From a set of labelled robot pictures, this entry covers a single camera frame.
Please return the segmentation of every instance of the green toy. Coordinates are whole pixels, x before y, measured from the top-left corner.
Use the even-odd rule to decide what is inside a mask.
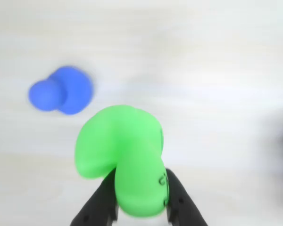
[[[161,213],[168,203],[161,159],[163,132],[151,114],[127,105],[105,108],[89,119],[78,136],[75,165],[82,177],[105,177],[114,168],[120,208],[135,217]]]

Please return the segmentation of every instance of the tabletop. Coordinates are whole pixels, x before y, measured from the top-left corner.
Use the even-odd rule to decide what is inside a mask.
[[[62,65],[91,75],[92,102],[37,111],[30,86]],[[283,226],[283,0],[1,0],[0,226],[69,225],[100,184],[75,170],[77,135],[117,104],[158,118],[210,226]]]

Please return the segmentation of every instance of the blue toy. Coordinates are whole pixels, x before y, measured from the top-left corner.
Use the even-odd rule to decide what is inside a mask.
[[[93,83],[78,68],[64,66],[29,90],[29,100],[41,111],[59,110],[64,114],[82,111],[93,96]]]

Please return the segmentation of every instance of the blue rubber object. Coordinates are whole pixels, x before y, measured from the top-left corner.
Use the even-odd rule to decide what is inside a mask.
[[[41,111],[59,110],[64,114],[82,111],[93,96],[93,83],[86,73],[72,67],[57,69],[46,80],[29,90],[29,100]]]

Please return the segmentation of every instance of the white surface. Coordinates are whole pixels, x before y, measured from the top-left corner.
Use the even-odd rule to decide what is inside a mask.
[[[33,109],[29,87],[64,64],[93,75],[92,103]],[[0,225],[69,223],[99,182],[76,175],[77,134],[114,104],[161,121],[163,159],[211,226],[283,226],[261,174],[283,130],[283,0],[1,0]]]

